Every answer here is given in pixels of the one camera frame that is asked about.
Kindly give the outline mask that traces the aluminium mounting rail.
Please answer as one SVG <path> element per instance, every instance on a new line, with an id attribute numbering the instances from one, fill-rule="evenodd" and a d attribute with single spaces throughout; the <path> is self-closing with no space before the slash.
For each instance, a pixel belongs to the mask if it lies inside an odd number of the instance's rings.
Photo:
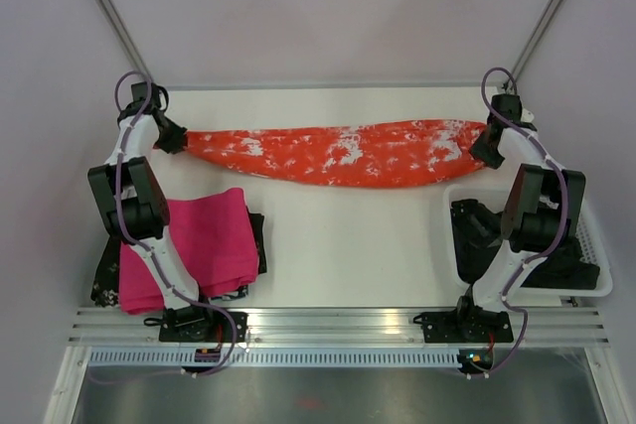
<path id="1" fill-rule="evenodd" d="M 423 348 L 414 308 L 243 308 L 245 342 L 261 348 Z M 67 343 L 73 346 L 154 346 L 159 328 L 117 309 L 80 308 Z M 526 348 L 605 348 L 609 338 L 593 307 L 533 307 Z"/>

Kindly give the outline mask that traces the black clothes in basket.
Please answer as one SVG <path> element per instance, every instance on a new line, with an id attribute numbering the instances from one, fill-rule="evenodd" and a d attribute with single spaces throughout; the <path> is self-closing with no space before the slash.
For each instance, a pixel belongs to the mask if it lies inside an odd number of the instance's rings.
<path id="1" fill-rule="evenodd" d="M 456 269 L 461 281 L 473 284 L 487 271 L 502 244 L 501 214 L 491 212 L 474 199 L 450 206 Z M 577 238 L 561 243 L 553 255 L 539 264 L 523 283 L 525 288 L 592 290 L 600 268 L 583 260 Z"/>

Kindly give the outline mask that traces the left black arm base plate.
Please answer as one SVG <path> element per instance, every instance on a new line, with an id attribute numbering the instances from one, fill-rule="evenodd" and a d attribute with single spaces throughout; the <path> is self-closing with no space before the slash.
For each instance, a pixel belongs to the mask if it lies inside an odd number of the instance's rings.
<path id="1" fill-rule="evenodd" d="M 236 335 L 229 319 L 219 312 L 213 312 L 212 318 L 206 323 L 200 322 L 183 327 L 162 325 L 158 341 L 160 343 L 243 343 L 247 331 L 248 314 L 230 311 L 230 316 L 236 326 Z"/>

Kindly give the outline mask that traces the folded magenta trousers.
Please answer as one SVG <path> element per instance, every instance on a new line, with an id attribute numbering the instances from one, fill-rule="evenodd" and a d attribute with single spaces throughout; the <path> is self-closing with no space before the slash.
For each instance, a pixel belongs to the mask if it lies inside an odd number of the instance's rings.
<path id="1" fill-rule="evenodd" d="M 259 255 L 243 190 L 194 200 L 170 200 L 170 235 L 185 268 L 210 297 L 256 280 Z M 138 315 L 164 308 L 159 286 L 142 258 L 120 246 L 119 304 Z"/>

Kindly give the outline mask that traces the white plastic basket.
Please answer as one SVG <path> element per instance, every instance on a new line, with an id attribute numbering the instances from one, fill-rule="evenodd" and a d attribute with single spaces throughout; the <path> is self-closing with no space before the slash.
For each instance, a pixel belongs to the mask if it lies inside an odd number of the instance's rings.
<path id="1" fill-rule="evenodd" d="M 501 212 L 509 196 L 509 190 L 501 187 L 469 186 L 461 184 L 451 184 L 443 192 L 442 203 L 446 211 L 442 213 L 443 229 L 451 232 L 450 207 L 455 201 L 476 200 L 483 204 L 491 212 Z M 582 249 L 582 261 L 595 265 L 599 268 L 599 274 L 595 282 L 595 287 L 590 290 L 572 288 L 571 286 L 560 288 L 527 287 L 522 289 L 530 294 L 538 296 L 558 295 L 577 297 L 604 297 L 607 296 L 613 287 L 610 273 L 610 264 L 605 252 L 599 226 L 590 210 L 587 197 L 583 198 L 581 210 L 577 223 L 576 238 Z"/>

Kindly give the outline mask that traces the aluminium frame post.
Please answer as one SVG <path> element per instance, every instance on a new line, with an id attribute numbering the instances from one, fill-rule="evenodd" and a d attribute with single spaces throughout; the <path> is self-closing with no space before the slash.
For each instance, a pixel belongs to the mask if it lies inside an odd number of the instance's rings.
<path id="1" fill-rule="evenodd" d="M 105 18 L 110 30 L 114 34 L 120 48 L 130 64 L 138 71 L 142 71 L 150 75 L 150 69 L 130 35 L 130 32 L 113 0 L 94 0 L 94 2 Z"/>
<path id="2" fill-rule="evenodd" d="M 551 24 L 556 18 L 561 6 L 565 0 L 549 0 L 543 9 L 532 33 L 525 42 L 520 54 L 518 55 L 513 68 L 512 74 L 515 79 L 519 79 L 523 74 L 526 66 L 533 57 L 535 51 L 539 47 L 541 41 L 549 30 Z"/>

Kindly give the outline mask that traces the orange white-speckled trousers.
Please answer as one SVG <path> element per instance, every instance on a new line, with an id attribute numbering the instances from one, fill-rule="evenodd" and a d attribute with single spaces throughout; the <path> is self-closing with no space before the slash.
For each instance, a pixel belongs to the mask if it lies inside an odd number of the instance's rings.
<path id="1" fill-rule="evenodd" d="M 479 171 L 482 122 L 417 119 L 360 126 L 189 131 L 188 153 L 241 174 L 314 186 L 401 189 Z"/>

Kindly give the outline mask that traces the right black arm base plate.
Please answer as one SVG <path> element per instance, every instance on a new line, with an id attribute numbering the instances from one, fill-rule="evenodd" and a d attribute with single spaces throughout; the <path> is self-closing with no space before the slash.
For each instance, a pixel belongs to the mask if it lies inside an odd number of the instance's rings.
<path id="1" fill-rule="evenodd" d="M 460 318 L 456 312 L 424 312 L 413 318 L 427 344 L 509 344 L 514 340 L 507 313 L 477 312 Z"/>

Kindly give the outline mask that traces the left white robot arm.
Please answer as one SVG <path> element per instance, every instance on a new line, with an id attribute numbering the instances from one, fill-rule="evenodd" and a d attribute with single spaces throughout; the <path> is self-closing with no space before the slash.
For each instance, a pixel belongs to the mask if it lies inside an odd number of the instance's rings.
<path id="1" fill-rule="evenodd" d="M 149 156 L 155 148 L 183 152 L 187 129 L 167 117 L 164 87 L 145 79 L 131 86 L 131 95 L 127 106 L 118 107 L 113 150 L 88 171 L 88 183 L 106 231 L 141 258 L 159 288 L 163 309 L 185 310 L 199 300 L 200 286 L 172 240 L 168 202 Z"/>

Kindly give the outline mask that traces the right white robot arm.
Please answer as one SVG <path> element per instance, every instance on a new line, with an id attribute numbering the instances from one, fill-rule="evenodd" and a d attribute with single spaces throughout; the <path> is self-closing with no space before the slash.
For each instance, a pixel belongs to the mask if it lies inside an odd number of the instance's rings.
<path id="1" fill-rule="evenodd" d="M 487 101 L 486 127 L 470 147 L 471 156 L 491 169 L 506 153 L 520 166 L 500 222 L 502 244 L 485 273 L 471 284 L 453 315 L 454 332 L 477 340 L 489 328 L 486 313 L 514 311 L 511 298 L 534 269 L 576 232 L 585 177 L 567 170 L 541 143 L 535 128 L 522 121 L 517 94 L 500 93 Z"/>

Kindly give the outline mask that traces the left aluminium frame post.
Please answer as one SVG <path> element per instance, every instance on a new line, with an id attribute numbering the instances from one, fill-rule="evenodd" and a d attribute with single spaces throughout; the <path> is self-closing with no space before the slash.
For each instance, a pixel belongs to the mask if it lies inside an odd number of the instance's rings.
<path id="1" fill-rule="evenodd" d="M 113 0 L 94 0 L 94 2 L 105 18 L 110 30 L 114 34 L 120 48 L 130 64 L 138 71 L 142 71 L 150 75 L 150 69 L 130 35 L 130 32 Z"/>

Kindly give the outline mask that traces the right aluminium frame post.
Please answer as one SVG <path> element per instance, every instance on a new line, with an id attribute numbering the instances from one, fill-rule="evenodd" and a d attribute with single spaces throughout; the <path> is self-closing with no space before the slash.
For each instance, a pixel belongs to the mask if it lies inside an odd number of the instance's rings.
<path id="1" fill-rule="evenodd" d="M 543 9 L 532 33 L 525 42 L 520 54 L 518 55 L 513 68 L 512 74 L 515 79 L 519 79 L 523 74 L 526 66 L 533 57 L 535 51 L 539 47 L 541 41 L 549 30 L 551 24 L 556 18 L 561 6 L 565 0 L 549 0 Z"/>

